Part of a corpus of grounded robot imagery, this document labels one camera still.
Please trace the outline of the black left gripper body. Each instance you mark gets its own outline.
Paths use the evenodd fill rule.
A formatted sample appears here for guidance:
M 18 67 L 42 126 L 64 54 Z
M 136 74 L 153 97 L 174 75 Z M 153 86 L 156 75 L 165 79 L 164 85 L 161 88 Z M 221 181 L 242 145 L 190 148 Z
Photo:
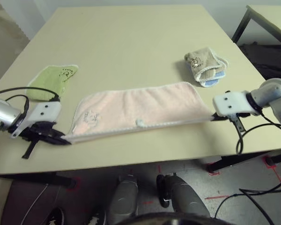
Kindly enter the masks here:
M 22 156 L 23 159 L 28 159 L 35 147 L 35 145 L 39 141 L 46 142 L 46 138 L 50 138 L 48 135 L 49 131 L 53 129 L 53 126 L 57 122 L 48 122 L 48 121 L 41 121 L 34 123 L 31 127 L 25 128 L 19 136 L 30 142 L 27 150 L 25 151 L 24 155 Z

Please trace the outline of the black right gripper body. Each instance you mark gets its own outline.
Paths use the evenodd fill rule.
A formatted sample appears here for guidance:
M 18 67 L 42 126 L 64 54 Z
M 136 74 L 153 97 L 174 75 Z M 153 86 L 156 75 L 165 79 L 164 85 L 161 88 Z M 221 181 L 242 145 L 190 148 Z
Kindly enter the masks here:
M 245 130 L 240 118 L 246 118 L 248 116 L 250 116 L 250 113 L 241 112 L 241 113 L 234 113 L 234 114 L 228 115 L 226 117 L 234 125 L 237 133 L 242 134 L 246 130 Z

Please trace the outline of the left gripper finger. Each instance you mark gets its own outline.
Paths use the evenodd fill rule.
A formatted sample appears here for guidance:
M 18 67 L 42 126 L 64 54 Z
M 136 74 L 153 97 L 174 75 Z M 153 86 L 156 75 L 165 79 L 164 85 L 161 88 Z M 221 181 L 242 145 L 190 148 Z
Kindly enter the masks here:
M 58 131 L 58 130 L 55 130 L 55 129 L 51 129 L 48 133 L 48 135 L 52 138 L 60 138 L 62 136 L 64 136 L 65 134 Z
M 67 140 L 64 140 L 62 138 L 46 138 L 46 142 L 53 144 L 53 145 L 71 145 L 70 142 L 68 142 Z

